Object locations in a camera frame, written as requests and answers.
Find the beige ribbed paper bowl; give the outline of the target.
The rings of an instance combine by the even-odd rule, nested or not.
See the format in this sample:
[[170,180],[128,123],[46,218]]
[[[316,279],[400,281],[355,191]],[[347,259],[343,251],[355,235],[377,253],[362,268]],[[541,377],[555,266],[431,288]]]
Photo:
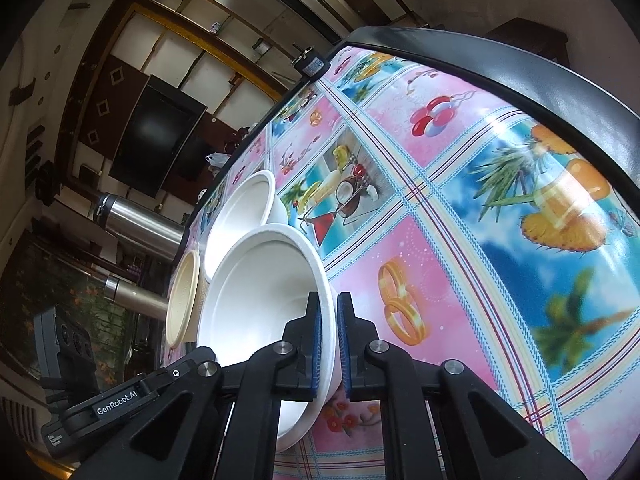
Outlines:
[[169,291],[165,334],[171,349],[196,341],[207,287],[201,255],[191,249],[181,258]]

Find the small black blue box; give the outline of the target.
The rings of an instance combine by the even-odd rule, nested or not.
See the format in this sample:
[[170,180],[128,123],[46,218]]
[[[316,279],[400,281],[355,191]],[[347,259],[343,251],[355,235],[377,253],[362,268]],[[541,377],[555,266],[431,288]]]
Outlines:
[[330,63],[314,47],[309,47],[294,58],[292,66],[309,81],[316,81],[328,71]]

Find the black wall television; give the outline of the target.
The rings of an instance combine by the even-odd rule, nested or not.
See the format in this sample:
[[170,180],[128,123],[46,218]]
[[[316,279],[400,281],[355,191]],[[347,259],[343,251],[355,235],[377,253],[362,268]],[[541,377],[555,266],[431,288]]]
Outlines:
[[110,176],[154,197],[205,111],[203,103],[151,75],[119,140]]

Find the large steel thermos flask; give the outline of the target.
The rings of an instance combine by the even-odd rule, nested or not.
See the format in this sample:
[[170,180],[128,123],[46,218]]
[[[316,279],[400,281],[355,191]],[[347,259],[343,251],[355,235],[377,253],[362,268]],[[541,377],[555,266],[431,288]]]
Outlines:
[[179,223],[111,193],[100,197],[93,221],[120,242],[166,262],[175,259],[184,233]]

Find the slim steel thermos bottle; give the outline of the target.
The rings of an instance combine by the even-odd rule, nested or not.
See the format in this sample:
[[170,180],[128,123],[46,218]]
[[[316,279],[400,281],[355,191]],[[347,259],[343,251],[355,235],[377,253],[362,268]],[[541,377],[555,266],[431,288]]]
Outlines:
[[110,275],[104,283],[104,298],[131,312],[165,321],[167,299]]

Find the colourful patterned tablecloth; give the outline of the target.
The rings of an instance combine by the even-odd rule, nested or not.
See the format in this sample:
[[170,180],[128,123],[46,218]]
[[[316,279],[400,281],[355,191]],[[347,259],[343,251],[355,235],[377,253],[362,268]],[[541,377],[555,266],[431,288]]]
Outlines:
[[192,214],[272,172],[338,292],[415,359],[457,359],[590,479],[639,437],[639,220],[537,119],[463,79],[344,47]]

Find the white foam bowl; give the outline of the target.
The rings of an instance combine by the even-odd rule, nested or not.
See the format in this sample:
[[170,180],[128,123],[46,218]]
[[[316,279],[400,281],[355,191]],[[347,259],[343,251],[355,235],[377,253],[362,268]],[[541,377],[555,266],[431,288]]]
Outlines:
[[280,340],[285,324],[305,314],[311,292],[320,300],[318,391],[310,403],[281,405],[279,452],[303,439],[341,383],[337,293],[318,252],[302,233],[285,224],[266,224],[247,233],[215,271],[198,320],[196,342],[211,348],[217,362],[226,367]]
[[285,224],[288,213],[277,196],[276,177],[260,170],[244,180],[224,202],[204,247],[203,270],[212,281],[222,259],[244,235],[269,223]]

